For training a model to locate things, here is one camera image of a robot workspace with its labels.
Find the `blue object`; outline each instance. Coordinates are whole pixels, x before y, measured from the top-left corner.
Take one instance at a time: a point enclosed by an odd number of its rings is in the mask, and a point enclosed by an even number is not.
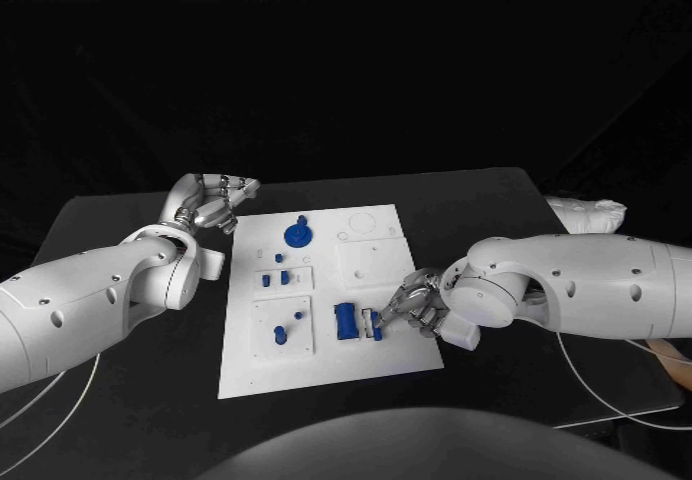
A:
[[[313,241],[313,231],[307,226],[307,218],[300,215],[295,225],[284,232],[285,244],[293,248],[303,248]]]
[[[282,345],[288,340],[288,335],[285,334],[284,327],[277,327],[274,329],[274,340],[280,345]]]
[[[336,313],[336,338],[349,340],[357,338],[356,307],[352,303],[340,303],[334,307]]]
[[[379,342],[382,340],[382,330],[375,328],[375,322],[378,320],[378,312],[370,312],[370,322],[372,322],[372,339]]]

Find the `white panel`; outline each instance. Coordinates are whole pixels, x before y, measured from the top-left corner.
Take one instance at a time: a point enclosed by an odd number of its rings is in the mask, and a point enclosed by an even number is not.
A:
[[[284,242],[284,231],[295,223],[298,215],[307,218],[313,241],[303,248],[291,248]],[[385,326],[379,342],[367,337],[365,328],[362,310],[379,311],[386,306],[405,275],[414,271],[393,205],[238,217],[233,235],[219,398],[442,368],[435,340],[424,338],[406,322],[392,322]],[[406,255],[399,252],[396,256],[401,264],[389,265],[396,271],[396,280],[392,274],[393,283],[389,285],[346,289],[337,245],[370,240],[388,245],[389,239],[399,239],[393,242],[396,248],[406,248]],[[278,253],[282,255],[280,264],[274,259]],[[304,350],[306,356],[275,359],[271,354],[278,351],[268,350],[272,348],[275,325],[271,324],[271,328],[259,333],[252,324],[255,316],[251,310],[265,295],[261,293],[264,287],[256,287],[256,282],[261,285],[261,275],[256,274],[271,271],[277,275],[271,279],[277,291],[268,294],[269,297],[281,296],[280,302],[300,301],[306,298],[303,292],[281,294],[280,272],[282,269],[298,271],[304,267],[311,267],[313,279],[313,290],[308,292],[313,352],[308,355]],[[360,338],[339,341],[334,305],[346,302],[355,304]],[[252,343],[248,341],[255,338],[255,332],[256,338],[267,342],[267,350],[259,347],[262,361],[252,353],[256,351],[255,340]],[[298,333],[295,331],[291,337],[288,330],[285,345],[295,340]]]
[[[288,284],[281,285],[281,271],[288,272]],[[262,284],[262,276],[269,276],[269,286]],[[313,291],[313,267],[281,268],[280,270],[262,270],[252,275],[255,296],[291,295]]]
[[[303,317],[295,319],[295,312]],[[277,344],[274,328],[284,327],[287,340]],[[277,298],[252,303],[249,354],[254,362],[281,361],[313,355],[310,297]]]
[[[347,289],[401,285],[415,271],[405,238],[342,243],[339,264]]]

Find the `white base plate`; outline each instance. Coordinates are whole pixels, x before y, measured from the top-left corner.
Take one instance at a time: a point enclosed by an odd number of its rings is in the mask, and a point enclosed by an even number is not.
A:
[[[307,218],[313,241],[291,248],[284,231],[298,215]],[[437,342],[406,322],[386,325],[379,342],[366,335],[362,310],[386,306],[404,276],[415,270],[393,205],[238,217],[233,235],[219,398],[444,367]],[[284,257],[281,264],[274,260],[277,253]],[[275,273],[275,289],[258,286],[258,272],[287,270],[297,275],[304,267],[311,267],[311,282],[303,282],[303,273],[300,287],[281,285]],[[349,276],[353,282],[346,284]],[[295,320],[294,309],[306,299],[308,315]],[[346,302],[356,306],[360,337],[337,340],[334,305]],[[278,325],[300,325],[293,334],[287,329],[284,345],[274,341]]]

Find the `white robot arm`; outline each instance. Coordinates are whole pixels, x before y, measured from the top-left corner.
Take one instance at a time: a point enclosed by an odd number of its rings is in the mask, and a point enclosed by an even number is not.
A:
[[[378,324],[404,317],[473,350],[515,318],[610,339],[692,336],[692,249],[610,234],[490,238],[404,281]]]
[[[193,235],[212,226],[232,233],[233,207],[258,188],[251,178],[184,175],[157,224],[0,284],[0,393],[76,366],[143,320],[184,308],[199,279],[216,280],[223,265]]]

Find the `white cable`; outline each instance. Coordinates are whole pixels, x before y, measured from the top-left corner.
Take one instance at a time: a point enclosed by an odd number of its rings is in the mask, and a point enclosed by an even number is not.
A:
[[[639,347],[641,350],[646,350],[649,353],[653,353],[659,357],[667,358],[669,360],[673,360],[673,362],[683,363],[685,365],[692,365],[692,361],[689,360],[682,360],[682,358],[675,358],[670,355],[666,355],[664,353],[659,353],[650,348],[646,348],[643,345],[640,345],[637,342],[633,342],[631,340],[626,340],[627,343],[631,343],[636,347]]]
[[[101,358],[101,354],[96,355],[96,361],[94,362],[94,368],[91,370],[91,375],[89,375],[89,379],[86,380],[86,385],[83,387],[83,391],[82,391],[82,394],[79,395],[79,398],[76,399],[76,403],[75,403],[75,406],[72,407],[72,410],[69,411],[68,413],[68,416],[65,417],[65,420],[60,422],[60,424],[58,425],[56,429],[53,430],[53,433],[50,433],[50,435],[47,436],[47,438],[39,443],[39,446],[24,455],[24,457],[19,460],[19,462],[14,463],[14,465],[11,465],[11,467],[9,467],[1,473],[0,473],[0,477],[9,473],[11,470],[14,470],[14,468],[17,468],[21,463],[24,463],[24,461],[29,459],[29,457],[40,450],[40,448],[43,447],[43,445],[49,442],[49,440],[53,438],[55,434],[60,431],[60,428],[63,427],[63,425],[68,423],[68,420],[69,420],[69,417],[72,416],[72,414],[75,413],[75,410],[76,410],[76,407],[79,407],[79,404],[82,403],[82,400],[83,400],[83,397],[86,395],[86,391],[89,390],[89,386],[91,386],[91,381],[94,380],[94,375],[96,373],[96,366],[98,366],[98,359]]]
[[[40,397],[49,392],[49,390],[53,388],[53,385],[58,383],[58,380],[62,378],[65,375],[65,372],[60,372],[60,374],[53,378],[53,381],[47,384],[46,388],[40,391],[40,393],[36,395],[33,400],[21,407],[19,412],[3,422],[0,423],[0,429],[7,426],[7,424],[29,410],[32,405],[39,401]]]
[[[572,360],[569,359],[569,355],[565,350],[565,345],[562,343],[562,337],[559,335],[559,332],[555,332],[558,335],[558,342],[559,342],[559,348],[562,349],[562,354],[565,355],[565,360],[566,363],[569,364],[569,368],[572,369],[572,373],[579,380],[581,384],[584,385],[584,388],[588,390],[588,393],[594,396],[594,398],[614,411],[617,412],[623,417],[627,417],[633,422],[640,423],[641,425],[646,425],[647,427],[653,428],[660,428],[662,430],[676,430],[676,431],[692,431],[692,427],[673,427],[670,425],[657,425],[656,423],[649,423],[644,420],[640,420],[639,418],[634,418],[631,415],[627,415],[621,410],[618,410],[591,390],[591,387],[587,385],[587,382],[581,378],[579,372],[577,371],[577,368],[574,367]]]

